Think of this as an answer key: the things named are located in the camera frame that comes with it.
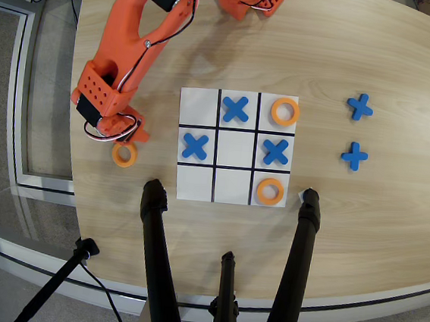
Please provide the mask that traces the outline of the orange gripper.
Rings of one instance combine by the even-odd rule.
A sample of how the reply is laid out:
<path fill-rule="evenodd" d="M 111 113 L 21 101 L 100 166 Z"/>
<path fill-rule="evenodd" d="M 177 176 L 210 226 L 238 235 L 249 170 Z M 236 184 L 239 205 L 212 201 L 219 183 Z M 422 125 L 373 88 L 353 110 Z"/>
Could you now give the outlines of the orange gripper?
<path fill-rule="evenodd" d="M 149 134 L 143 126 L 144 122 L 140 118 L 132 114 L 118 113 L 110 117 L 102 117 L 96 129 L 102 136 L 109 139 L 123 139 L 136 131 L 136 142 L 148 142 Z"/>

